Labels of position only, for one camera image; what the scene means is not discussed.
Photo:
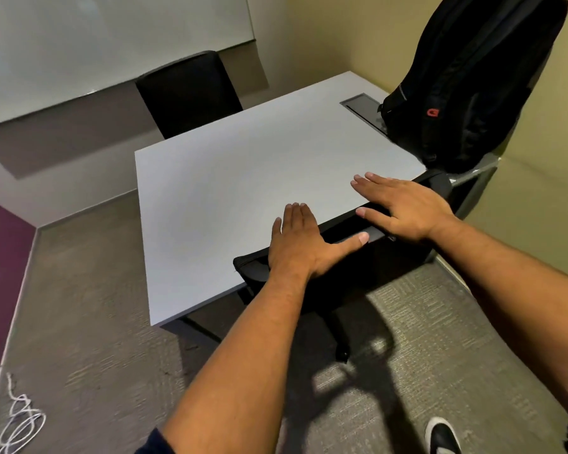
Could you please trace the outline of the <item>dark table leg frame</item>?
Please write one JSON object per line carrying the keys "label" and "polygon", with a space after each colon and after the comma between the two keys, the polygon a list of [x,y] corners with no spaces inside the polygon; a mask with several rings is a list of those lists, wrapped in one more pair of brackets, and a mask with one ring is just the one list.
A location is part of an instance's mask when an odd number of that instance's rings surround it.
{"label": "dark table leg frame", "polygon": [[197,344],[198,346],[216,348],[222,342],[222,339],[215,333],[199,325],[196,321],[185,315],[171,320],[160,327],[167,332],[183,338],[189,343]]}

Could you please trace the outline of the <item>person's left forearm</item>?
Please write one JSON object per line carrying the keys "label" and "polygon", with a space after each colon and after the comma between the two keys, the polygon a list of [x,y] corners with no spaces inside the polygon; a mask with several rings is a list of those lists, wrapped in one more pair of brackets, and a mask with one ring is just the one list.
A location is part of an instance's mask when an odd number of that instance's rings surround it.
{"label": "person's left forearm", "polygon": [[310,275],[292,264],[271,271],[163,427],[175,454],[274,454]]}

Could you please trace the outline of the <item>black high-back chair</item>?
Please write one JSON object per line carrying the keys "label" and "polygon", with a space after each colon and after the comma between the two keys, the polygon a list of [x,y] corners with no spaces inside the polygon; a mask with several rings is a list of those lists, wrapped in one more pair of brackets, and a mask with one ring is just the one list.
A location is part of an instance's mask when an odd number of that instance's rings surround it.
{"label": "black high-back chair", "polygon": [[215,51],[174,61],[134,83],[164,139],[243,111]]}

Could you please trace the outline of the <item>person's right hand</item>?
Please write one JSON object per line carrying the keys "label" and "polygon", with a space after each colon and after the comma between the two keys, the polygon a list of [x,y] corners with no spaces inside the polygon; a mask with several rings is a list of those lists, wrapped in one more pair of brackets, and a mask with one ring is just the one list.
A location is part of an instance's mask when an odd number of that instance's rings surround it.
{"label": "person's right hand", "polygon": [[367,172],[355,175],[351,187],[369,202],[399,219],[400,237],[414,242],[432,240],[462,227],[463,222],[433,190],[416,182]]}

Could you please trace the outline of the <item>grey wall panel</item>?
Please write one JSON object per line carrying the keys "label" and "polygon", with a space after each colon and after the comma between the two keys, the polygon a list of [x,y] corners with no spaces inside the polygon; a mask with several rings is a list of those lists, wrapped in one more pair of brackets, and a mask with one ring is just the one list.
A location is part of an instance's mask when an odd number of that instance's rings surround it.
{"label": "grey wall panel", "polygon": [[[240,102],[268,89],[255,40],[217,53]],[[0,123],[0,177],[20,180],[159,131],[136,79]]]}

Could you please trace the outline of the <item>person's right forearm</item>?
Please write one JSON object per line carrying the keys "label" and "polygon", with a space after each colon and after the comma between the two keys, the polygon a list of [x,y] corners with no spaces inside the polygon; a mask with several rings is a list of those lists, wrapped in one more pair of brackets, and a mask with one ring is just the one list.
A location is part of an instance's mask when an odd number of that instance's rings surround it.
{"label": "person's right forearm", "polygon": [[507,346],[568,412],[568,275],[452,215],[429,239],[466,279]]}

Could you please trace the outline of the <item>black backpack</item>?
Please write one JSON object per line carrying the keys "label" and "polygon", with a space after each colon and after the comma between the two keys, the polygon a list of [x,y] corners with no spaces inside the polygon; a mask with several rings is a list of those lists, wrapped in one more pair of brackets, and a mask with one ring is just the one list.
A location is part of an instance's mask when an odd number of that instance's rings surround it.
{"label": "black backpack", "polygon": [[386,136],[428,169],[475,167],[516,125],[567,15],[568,0],[442,0],[379,106]]}

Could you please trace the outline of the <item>black and white shoe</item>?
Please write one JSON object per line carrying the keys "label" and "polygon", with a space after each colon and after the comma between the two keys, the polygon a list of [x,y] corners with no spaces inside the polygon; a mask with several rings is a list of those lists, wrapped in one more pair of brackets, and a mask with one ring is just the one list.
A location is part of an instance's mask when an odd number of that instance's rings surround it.
{"label": "black and white shoe", "polygon": [[428,454],[462,454],[452,425],[444,418],[432,417],[424,431]]}

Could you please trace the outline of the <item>black office chair with wheels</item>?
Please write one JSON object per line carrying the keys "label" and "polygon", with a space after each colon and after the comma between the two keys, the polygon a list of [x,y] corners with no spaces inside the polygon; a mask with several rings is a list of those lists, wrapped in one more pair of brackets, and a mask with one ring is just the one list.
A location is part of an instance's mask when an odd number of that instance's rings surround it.
{"label": "black office chair with wheels", "polygon": [[[414,182],[425,186],[444,198],[453,190],[448,174],[430,169]],[[339,243],[360,232],[370,239],[362,249],[336,263],[325,275],[313,278],[305,291],[302,313],[317,313],[324,320],[335,342],[335,359],[347,363],[351,355],[349,337],[335,313],[341,305],[356,300],[368,292],[405,275],[435,256],[433,247],[426,243],[413,243],[385,232],[358,217],[355,212],[327,221],[319,226],[326,243]],[[235,270],[247,285],[239,294],[245,305],[255,298],[269,277],[269,249],[238,256],[233,259]]]}

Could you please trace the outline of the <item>person's left hand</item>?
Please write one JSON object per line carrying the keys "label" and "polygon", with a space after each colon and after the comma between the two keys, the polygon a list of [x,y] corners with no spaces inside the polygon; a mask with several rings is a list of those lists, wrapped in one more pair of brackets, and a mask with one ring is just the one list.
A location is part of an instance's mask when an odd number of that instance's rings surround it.
{"label": "person's left hand", "polygon": [[304,230],[298,234],[292,232],[292,205],[287,204],[283,212],[282,243],[269,246],[269,277],[283,276],[308,281],[324,275],[336,264],[326,266],[329,243],[320,234],[317,220],[307,204],[304,204]]}

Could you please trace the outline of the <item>white wall whiteboard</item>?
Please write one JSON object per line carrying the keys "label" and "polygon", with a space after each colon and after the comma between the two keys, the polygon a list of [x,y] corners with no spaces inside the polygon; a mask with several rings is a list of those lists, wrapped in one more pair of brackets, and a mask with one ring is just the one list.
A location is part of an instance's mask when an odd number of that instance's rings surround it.
{"label": "white wall whiteboard", "polygon": [[247,0],[0,0],[0,123],[254,39]]}

